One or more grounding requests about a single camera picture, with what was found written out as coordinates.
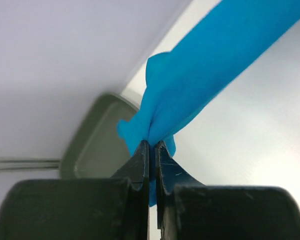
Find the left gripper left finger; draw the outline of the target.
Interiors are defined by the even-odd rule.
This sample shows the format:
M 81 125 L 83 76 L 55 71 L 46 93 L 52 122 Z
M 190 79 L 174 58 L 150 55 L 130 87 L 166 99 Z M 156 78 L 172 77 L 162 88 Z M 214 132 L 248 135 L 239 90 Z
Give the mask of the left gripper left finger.
M 149 145 L 110 178 L 16 183 L 0 206 L 0 240 L 146 240 Z

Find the blue t shirt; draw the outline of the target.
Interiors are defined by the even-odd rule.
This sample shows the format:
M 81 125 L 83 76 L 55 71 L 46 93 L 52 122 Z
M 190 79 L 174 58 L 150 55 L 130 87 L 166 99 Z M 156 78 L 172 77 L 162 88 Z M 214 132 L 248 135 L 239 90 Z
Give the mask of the blue t shirt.
M 300 202 L 300 0 L 223 0 L 150 57 L 131 153 L 165 141 L 206 185 L 269 185 Z

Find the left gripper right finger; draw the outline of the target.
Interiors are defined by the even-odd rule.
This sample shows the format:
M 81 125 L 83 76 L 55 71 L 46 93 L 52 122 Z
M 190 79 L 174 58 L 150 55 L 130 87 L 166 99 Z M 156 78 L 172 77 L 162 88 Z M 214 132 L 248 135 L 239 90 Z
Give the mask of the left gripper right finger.
M 300 240 L 300 209 L 275 186 L 204 185 L 155 146 L 157 227 L 163 240 Z

